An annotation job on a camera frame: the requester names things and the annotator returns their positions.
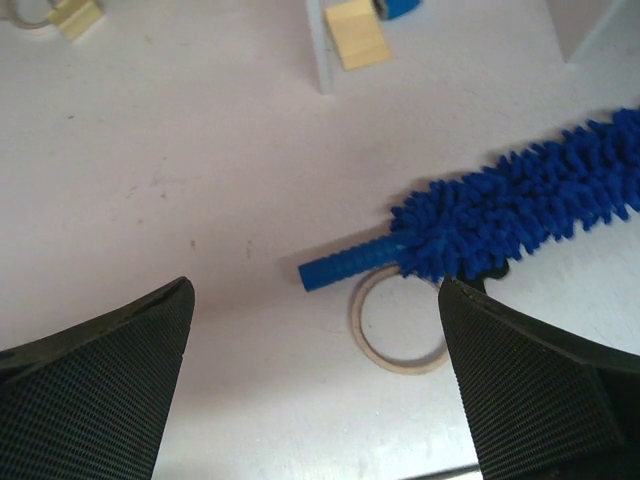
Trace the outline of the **beige tape roll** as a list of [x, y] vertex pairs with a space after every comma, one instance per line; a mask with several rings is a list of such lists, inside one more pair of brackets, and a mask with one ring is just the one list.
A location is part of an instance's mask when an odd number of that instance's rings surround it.
[[389, 265], [368, 273], [356, 286], [349, 305], [349, 324], [356, 345], [362, 353], [376, 366], [393, 374], [402, 376], [419, 376], [438, 370], [449, 360], [446, 341], [428, 354], [411, 360], [396, 360], [381, 354], [367, 339], [363, 328], [363, 310], [365, 301], [371, 291], [381, 282], [399, 276], [400, 269]]

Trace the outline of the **blue microfiber duster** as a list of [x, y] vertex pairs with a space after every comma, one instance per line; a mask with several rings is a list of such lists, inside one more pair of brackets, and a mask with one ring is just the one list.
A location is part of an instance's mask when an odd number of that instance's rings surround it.
[[474, 279], [639, 209], [639, 111], [589, 120], [493, 166], [438, 180], [392, 208], [389, 233], [299, 266], [314, 291], [384, 266], [438, 282]]

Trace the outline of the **black plastic clip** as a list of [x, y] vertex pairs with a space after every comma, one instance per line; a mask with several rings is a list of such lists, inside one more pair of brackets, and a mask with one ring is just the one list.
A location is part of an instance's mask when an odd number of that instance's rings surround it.
[[494, 266], [489, 269], [485, 269], [482, 272], [472, 275], [471, 277], [469, 277], [466, 273], [461, 272], [458, 274], [457, 279], [461, 283], [464, 283], [465, 285], [477, 291], [486, 293], [486, 280], [501, 280], [509, 274], [509, 271], [509, 264], [507, 261], [504, 261], [502, 266]]

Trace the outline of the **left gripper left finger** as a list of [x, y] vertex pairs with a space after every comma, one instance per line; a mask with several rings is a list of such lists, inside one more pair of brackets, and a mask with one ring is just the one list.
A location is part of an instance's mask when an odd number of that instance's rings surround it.
[[180, 277], [2, 351], [2, 478], [151, 478], [194, 306]]

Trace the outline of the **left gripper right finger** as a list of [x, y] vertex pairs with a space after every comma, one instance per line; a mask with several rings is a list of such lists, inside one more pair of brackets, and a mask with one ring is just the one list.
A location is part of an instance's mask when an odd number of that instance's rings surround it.
[[438, 305], [484, 478], [638, 478], [638, 356], [456, 279]]

